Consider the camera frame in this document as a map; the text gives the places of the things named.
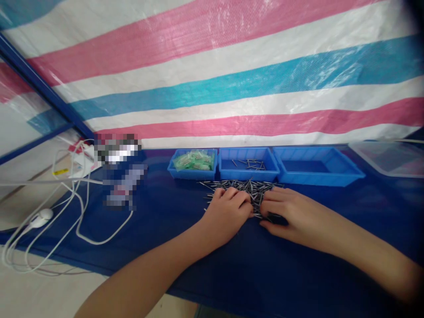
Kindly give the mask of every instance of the hand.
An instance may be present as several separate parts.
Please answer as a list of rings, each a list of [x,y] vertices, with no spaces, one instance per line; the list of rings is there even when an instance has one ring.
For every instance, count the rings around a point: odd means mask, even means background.
[[[228,243],[249,217],[253,217],[253,206],[248,193],[232,187],[227,191],[217,188],[209,208],[196,225],[215,250]]]
[[[324,205],[291,189],[274,188],[265,192],[261,214],[283,216],[287,226],[261,221],[272,235],[341,257],[344,244],[363,231],[362,228],[326,208]]]

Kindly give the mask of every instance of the finger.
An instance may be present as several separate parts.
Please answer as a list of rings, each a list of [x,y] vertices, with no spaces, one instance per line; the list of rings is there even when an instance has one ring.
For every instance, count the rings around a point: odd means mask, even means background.
[[[279,191],[266,191],[264,200],[284,202],[293,198],[293,194],[283,193]]]
[[[275,201],[262,201],[260,212],[263,216],[267,217],[269,212],[286,217],[286,206],[283,202]]]
[[[244,202],[239,210],[242,211],[243,214],[246,214],[247,217],[250,217],[250,215],[253,214],[253,205],[249,202]]]
[[[225,194],[222,197],[226,200],[231,200],[231,198],[235,196],[237,192],[238,190],[236,188],[231,187],[228,188],[227,191],[225,191]]]
[[[307,197],[306,195],[303,195],[303,194],[296,192],[295,190],[292,190],[292,189],[289,189],[289,188],[283,189],[283,188],[274,187],[273,191],[279,192],[279,193],[291,194],[291,195],[299,196],[299,197]]]
[[[235,196],[233,196],[231,201],[234,202],[234,204],[236,204],[238,208],[245,201],[247,201],[249,203],[251,202],[250,195],[247,192],[244,192],[244,191],[239,191]]]
[[[291,229],[289,227],[285,227],[278,224],[272,224],[269,221],[261,221],[259,222],[259,225],[266,228],[269,233],[272,235],[291,240]]]
[[[275,187],[273,187],[273,189],[272,189],[272,191],[275,191],[275,192],[285,192],[285,189],[284,188],[280,188],[280,187],[277,187],[277,186],[275,186]]]
[[[225,193],[225,190],[223,188],[215,189],[215,193],[213,194],[212,200],[220,199],[224,193]]]

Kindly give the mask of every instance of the table surface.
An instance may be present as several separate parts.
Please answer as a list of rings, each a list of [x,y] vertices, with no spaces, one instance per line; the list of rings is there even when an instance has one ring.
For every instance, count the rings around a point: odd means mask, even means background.
[[[419,247],[424,180],[385,177],[348,146],[336,147],[355,162],[366,178],[345,188],[287,186],[423,264]],[[194,180],[174,180],[170,176],[167,166],[174,152],[146,150],[131,159],[132,163],[148,164],[148,174],[134,193],[133,217],[113,240],[94,246],[73,231],[52,259],[112,275],[196,223],[207,206],[203,197],[210,190]],[[122,174],[129,164],[108,173]],[[102,168],[92,178],[101,180],[105,172]],[[79,193],[84,199],[86,190],[87,185],[81,184]],[[103,195],[101,185],[90,185],[90,201],[81,226],[82,234],[97,241],[109,237],[128,217],[128,211],[111,211],[103,206]],[[79,214],[80,204],[74,200],[36,242],[32,253],[45,256]],[[273,237],[258,223],[257,218],[249,219],[227,245],[190,266],[168,293],[246,317],[384,317],[394,309],[396,302],[352,265]],[[27,234],[21,248],[36,234]]]

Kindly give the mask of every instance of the blue plastic bin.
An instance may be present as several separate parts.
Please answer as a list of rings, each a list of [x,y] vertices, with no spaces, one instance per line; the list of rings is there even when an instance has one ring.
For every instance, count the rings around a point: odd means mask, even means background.
[[[183,154],[186,154],[187,152],[192,151],[193,149],[177,149],[174,153],[174,155],[171,158],[171,161],[169,162],[168,171],[171,173],[172,177],[174,179],[191,179],[191,180],[215,180],[215,174],[216,174],[216,166],[218,165],[218,151],[216,149],[202,149],[207,150],[208,155],[214,156],[214,162],[213,162],[213,170],[205,171],[205,170],[180,170],[177,171],[174,166],[173,160]]]
[[[274,147],[280,183],[347,186],[365,174],[333,147]]]
[[[272,182],[280,173],[277,162],[267,147],[220,148],[221,180],[249,180]],[[266,170],[246,170],[247,165],[238,160],[256,159],[264,162]]]

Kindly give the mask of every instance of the plastic lid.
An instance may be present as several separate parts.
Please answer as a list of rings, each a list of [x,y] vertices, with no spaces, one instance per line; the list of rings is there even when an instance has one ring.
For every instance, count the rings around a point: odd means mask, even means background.
[[[424,151],[411,144],[361,141],[348,145],[381,174],[389,177],[424,178]]]

